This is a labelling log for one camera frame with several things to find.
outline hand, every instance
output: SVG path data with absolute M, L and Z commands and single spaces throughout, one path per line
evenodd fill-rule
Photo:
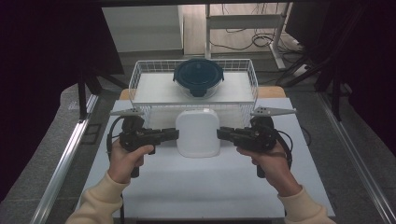
M 289 170 L 285 150 L 279 142 L 276 141 L 274 148 L 267 152 L 255 152 L 241 147 L 236 150 L 242 155 L 251 157 L 253 164 L 260 165 L 268 183 L 278 191 L 279 196 L 295 195 L 302 190 Z
M 127 184 L 131 181 L 131 172 L 134 167 L 142 166 L 144 155 L 149 154 L 154 146 L 143 146 L 133 152 L 125 150 L 120 139 L 113 142 L 111 148 L 110 168 L 107 173 L 112 180 L 120 184 Z

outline wire basket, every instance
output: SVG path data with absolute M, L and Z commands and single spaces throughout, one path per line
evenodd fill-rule
M 219 115 L 220 125 L 249 127 L 250 112 L 257 100 L 257 78 L 250 59 L 212 60 L 224 72 L 224 81 L 208 99 L 186 97 L 176 82 L 175 69 L 186 60 L 138 61 L 129 83 L 133 107 L 144 112 L 145 127 L 171 128 L 179 113 L 186 109 L 211 108 Z

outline beige sleeve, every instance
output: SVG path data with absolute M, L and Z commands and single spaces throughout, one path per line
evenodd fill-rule
M 114 182 L 106 172 L 97 185 L 83 192 L 80 208 L 66 220 L 66 223 L 113 223 L 112 214 L 121 208 L 120 195 L 128 185 Z
M 296 195 L 289 197 L 280 197 L 286 210 L 285 222 L 287 224 L 334 224 L 335 222 L 328 218 L 325 206 L 315 203 L 305 188 Z

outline table surface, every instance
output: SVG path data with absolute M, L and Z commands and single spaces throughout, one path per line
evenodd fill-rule
M 259 93 L 266 99 L 259 99 L 256 105 L 292 108 L 290 99 L 279 87 L 260 87 Z M 126 90 L 114 109 L 126 109 L 130 105 L 127 99 Z M 110 117 L 107 131 L 114 119 L 114 116 Z M 295 115 L 277 116 L 274 123 L 293 139 L 291 170 L 294 175 L 304 183 L 314 200 L 326 205 L 329 215 L 334 216 L 297 118 Z M 116 125 L 114 132 L 119 131 L 120 124 Z M 105 151 L 104 138 L 84 189 L 97 183 L 106 171 L 108 157 Z M 284 216 L 283 206 L 274 188 L 265 179 L 256 176 L 256 167 L 251 165 L 250 159 L 239 155 L 229 142 L 222 141 L 220 154 L 207 159 L 184 158 L 178 153 L 175 142 L 162 143 L 157 146 L 155 155 L 147 157 L 140 173 L 141 176 L 123 192 L 126 217 L 267 219 Z

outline black controller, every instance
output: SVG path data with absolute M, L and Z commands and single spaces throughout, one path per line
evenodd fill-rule
M 291 167 L 291 151 L 285 140 L 280 136 L 278 130 L 274 128 L 274 122 L 271 117 L 253 117 L 250 120 L 251 127 L 245 129 L 234 129 L 229 127 L 220 127 L 218 129 L 218 139 L 230 141 L 236 147 L 243 149 L 265 152 L 274 148 L 276 140 L 285 149 L 289 168 Z M 265 178 L 265 172 L 257 166 L 257 176 Z
M 178 130 L 174 128 L 153 130 L 143 128 L 144 120 L 139 116 L 123 117 L 122 132 L 120 133 L 120 144 L 127 151 L 135 151 L 146 145 L 153 145 L 154 150 L 149 153 L 155 153 L 155 146 L 161 142 L 177 140 Z M 131 178 L 139 176 L 139 167 L 135 167 L 131 172 Z

